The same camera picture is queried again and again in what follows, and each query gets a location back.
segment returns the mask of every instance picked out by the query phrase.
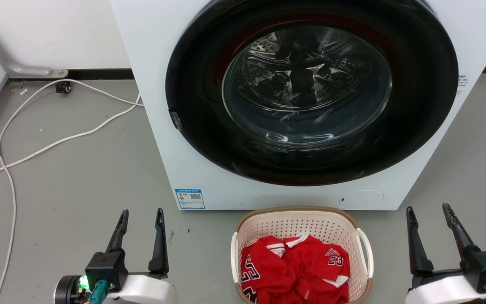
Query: green led light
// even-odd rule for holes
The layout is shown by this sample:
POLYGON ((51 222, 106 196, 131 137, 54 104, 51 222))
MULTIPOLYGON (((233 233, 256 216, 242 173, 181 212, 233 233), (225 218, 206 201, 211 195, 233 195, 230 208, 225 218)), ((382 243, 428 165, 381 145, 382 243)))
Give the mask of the green led light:
POLYGON ((80 288, 83 288, 87 291, 90 291, 89 289, 89 281, 87 281, 87 276, 83 275, 80 277, 80 288))

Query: red clothing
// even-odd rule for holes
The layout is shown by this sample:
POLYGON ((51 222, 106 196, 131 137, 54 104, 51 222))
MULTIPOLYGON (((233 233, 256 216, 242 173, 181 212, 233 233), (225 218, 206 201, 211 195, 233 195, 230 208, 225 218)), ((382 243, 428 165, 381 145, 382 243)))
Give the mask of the red clothing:
POLYGON ((297 304, 295 272, 282 260, 284 243, 263 237, 241 251, 241 289, 256 304, 297 304))
POLYGON ((307 234, 263 237, 241 251, 241 289, 256 304, 347 303, 349 275, 343 248, 307 234))
POLYGON ((335 244, 303 234, 285 239, 286 264, 295 270, 295 291, 310 304, 348 302, 350 262, 346 251, 335 244))

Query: front-load washing machine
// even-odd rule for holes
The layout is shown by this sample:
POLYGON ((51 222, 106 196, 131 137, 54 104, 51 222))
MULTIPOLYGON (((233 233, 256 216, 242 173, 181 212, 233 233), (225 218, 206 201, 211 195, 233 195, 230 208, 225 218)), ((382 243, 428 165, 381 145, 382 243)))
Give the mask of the front-load washing machine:
POLYGON ((395 210, 486 65, 482 0, 112 0, 180 209, 395 210))

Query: cable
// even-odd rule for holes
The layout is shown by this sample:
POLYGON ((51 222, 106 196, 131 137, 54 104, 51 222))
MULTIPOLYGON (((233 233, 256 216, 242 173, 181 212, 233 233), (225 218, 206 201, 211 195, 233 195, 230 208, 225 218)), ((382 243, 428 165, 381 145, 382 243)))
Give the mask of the cable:
POLYGON ((77 138, 77 137, 81 137, 81 136, 85 136, 85 135, 89 135, 91 133, 95 133, 96 131, 98 131, 99 129, 101 129, 102 127, 104 127, 106 124, 108 124, 110 121, 116 119, 117 117, 119 116, 122 116, 122 115, 125 115, 127 114, 128 112, 132 111, 136 106, 143 106, 142 104, 139 104, 139 101, 140 101, 140 94, 138 94, 137 98, 136 98, 136 102, 129 102, 127 100, 123 100, 121 98, 117 98, 116 96, 114 95, 111 95, 111 94, 108 94, 102 90, 99 90, 99 89, 96 89, 96 88, 93 88, 91 87, 90 85, 87 85, 85 83, 82 83, 80 81, 76 81, 74 79, 59 79, 59 80, 56 80, 56 81, 52 81, 50 82, 49 84, 47 85, 44 85, 44 87, 40 88, 39 90, 37 90, 37 92, 33 93, 33 95, 31 95, 17 110, 16 112, 14 112, 14 114, 10 117, 10 119, 8 120, 8 122, 6 123, 5 127, 2 129, 1 131, 1 134, 0 134, 0 163, 1 163, 1 168, 0 168, 0 171, 5 171, 5 173, 7 174, 7 177, 8 177, 8 181, 10 182, 10 187, 11 187, 11 191, 12 191, 12 205, 13 205, 13 213, 12 213, 12 230, 11 230, 11 235, 10 235, 10 240, 8 241, 8 250, 7 250, 7 255, 6 255, 6 261, 5 261, 5 266, 3 268, 3 273, 1 275, 1 279, 0 279, 0 294, 1 294, 1 289, 3 287, 3 283, 5 281, 5 277, 6 277, 6 273, 7 273, 7 270, 8 270, 8 264, 10 262, 10 255, 11 255, 11 252, 12 252, 12 245, 14 243, 14 232, 16 231, 16 209, 17 209, 17 205, 16 205, 16 191, 15 191, 15 186, 14 186, 14 181, 12 180, 12 177, 10 175, 10 172, 8 171, 8 168, 9 167, 12 167, 12 166, 15 166, 19 163, 22 163, 22 162, 25 162, 27 161, 28 159, 32 158, 32 157, 35 157, 36 155, 38 154, 41 154, 43 152, 45 152, 46 150, 49 150, 50 148, 53 148, 55 146, 57 146, 58 144, 61 144, 62 142, 66 142, 66 141, 69 141, 73 138, 77 138), (3 134, 5 133, 8 125, 10 125, 11 121, 16 117, 16 115, 20 112, 20 110, 25 106, 25 104, 27 104, 35 95, 37 95, 37 93, 39 93, 40 91, 48 88, 50 85, 53 85, 55 83, 58 83, 60 81, 70 81, 70 82, 74 82, 74 83, 79 83, 81 85, 84 85, 86 86, 87 88, 90 88, 90 89, 93 89, 97 92, 100 92, 102 94, 105 94, 107 96, 110 96, 111 98, 114 98, 116 100, 119 100, 119 101, 122 101, 122 102, 126 102, 126 103, 129 103, 129 104, 132 104, 132 106, 123 111, 123 112, 120 112, 119 114, 116 114, 112 117, 110 117, 108 120, 106 120, 105 122, 103 122, 102 124, 100 124, 98 127, 96 127, 95 129, 91 130, 91 131, 87 131, 87 132, 84 132, 84 133, 80 133, 80 134, 76 134, 76 135, 73 135, 73 136, 69 136, 69 137, 66 137, 62 140, 59 140, 59 141, 56 141, 54 142, 53 144, 50 144, 49 146, 46 146, 45 148, 42 148, 41 150, 38 150, 37 152, 25 157, 25 158, 22 158, 21 160, 17 161, 17 162, 14 162, 12 164, 9 164, 9 165, 5 165, 4 161, 3 161, 3 156, 2 156, 2 152, 1 152, 1 141, 2 141, 2 138, 3 138, 3 134))

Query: robotic arm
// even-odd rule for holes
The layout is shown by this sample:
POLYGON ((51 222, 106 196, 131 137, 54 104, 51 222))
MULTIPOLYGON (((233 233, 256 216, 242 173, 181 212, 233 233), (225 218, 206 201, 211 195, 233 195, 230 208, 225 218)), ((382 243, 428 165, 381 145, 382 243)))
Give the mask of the robotic arm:
POLYGON ((66 275, 57 284, 54 304, 177 304, 176 291, 161 281, 168 273, 168 251, 162 209, 157 211, 157 231, 148 272, 129 273, 125 267, 123 236, 129 211, 123 210, 105 252, 97 252, 85 268, 86 275, 66 275))
POLYGON ((406 210, 412 288, 406 304, 486 304, 486 251, 476 246, 449 204, 442 209, 461 257, 460 268, 434 271, 417 229, 413 208, 406 210))

